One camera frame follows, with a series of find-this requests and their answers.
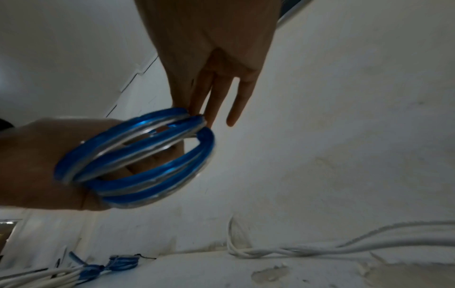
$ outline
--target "human hand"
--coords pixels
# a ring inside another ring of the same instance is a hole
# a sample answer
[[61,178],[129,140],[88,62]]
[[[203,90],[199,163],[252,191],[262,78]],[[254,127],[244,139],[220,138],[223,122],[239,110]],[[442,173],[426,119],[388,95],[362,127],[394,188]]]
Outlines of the human hand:
[[233,126],[251,97],[278,21],[280,0],[136,0],[156,46],[174,106],[204,116],[211,126],[234,77]]
[[[54,167],[81,141],[121,123],[114,119],[42,119],[0,132],[0,205],[37,209],[104,210],[98,197],[80,186],[54,180]],[[183,142],[103,176],[119,179],[183,155]]]

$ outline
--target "white ceiling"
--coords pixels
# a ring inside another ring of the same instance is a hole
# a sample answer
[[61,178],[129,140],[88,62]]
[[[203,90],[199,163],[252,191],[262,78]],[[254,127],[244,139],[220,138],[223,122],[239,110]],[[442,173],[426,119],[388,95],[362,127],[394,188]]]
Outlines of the white ceiling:
[[155,53],[133,0],[0,0],[0,118],[103,116]]

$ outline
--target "hand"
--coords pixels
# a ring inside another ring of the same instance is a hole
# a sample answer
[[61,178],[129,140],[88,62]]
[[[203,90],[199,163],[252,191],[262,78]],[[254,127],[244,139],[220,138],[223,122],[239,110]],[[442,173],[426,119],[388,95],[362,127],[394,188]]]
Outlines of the hand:
[[[54,167],[67,152],[108,128],[114,119],[43,119],[0,132],[0,205],[38,209],[104,210],[95,194],[54,180]],[[183,154],[183,143],[114,171],[103,179],[137,174]]]
[[278,21],[280,0],[136,0],[166,70],[174,106],[210,127],[234,77],[233,126],[251,97]]

